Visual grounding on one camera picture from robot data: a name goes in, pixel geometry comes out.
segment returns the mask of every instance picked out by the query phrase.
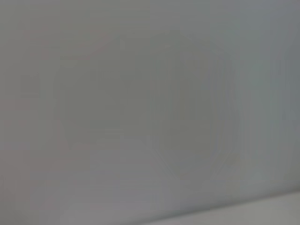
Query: white surface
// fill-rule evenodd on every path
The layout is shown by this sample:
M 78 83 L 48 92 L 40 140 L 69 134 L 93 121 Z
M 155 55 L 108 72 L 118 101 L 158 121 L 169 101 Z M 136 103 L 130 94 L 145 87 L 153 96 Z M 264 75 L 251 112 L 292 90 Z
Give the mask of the white surface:
M 297 189 L 299 11 L 1 1 L 0 224 L 131 224 Z
M 297 225 L 300 193 L 263 199 L 145 225 Z

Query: light gray surface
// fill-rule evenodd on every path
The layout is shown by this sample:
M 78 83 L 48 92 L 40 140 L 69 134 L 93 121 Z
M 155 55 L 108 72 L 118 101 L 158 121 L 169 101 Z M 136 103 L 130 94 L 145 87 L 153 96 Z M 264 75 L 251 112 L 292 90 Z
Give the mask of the light gray surface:
M 1 2 L 0 223 L 131 224 L 300 187 L 299 10 Z

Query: ceiling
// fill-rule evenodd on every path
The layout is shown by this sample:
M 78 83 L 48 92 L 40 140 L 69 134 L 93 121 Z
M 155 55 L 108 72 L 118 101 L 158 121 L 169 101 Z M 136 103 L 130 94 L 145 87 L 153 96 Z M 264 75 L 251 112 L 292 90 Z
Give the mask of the ceiling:
M 130 225 L 300 187 L 294 0 L 0 3 L 0 223 Z

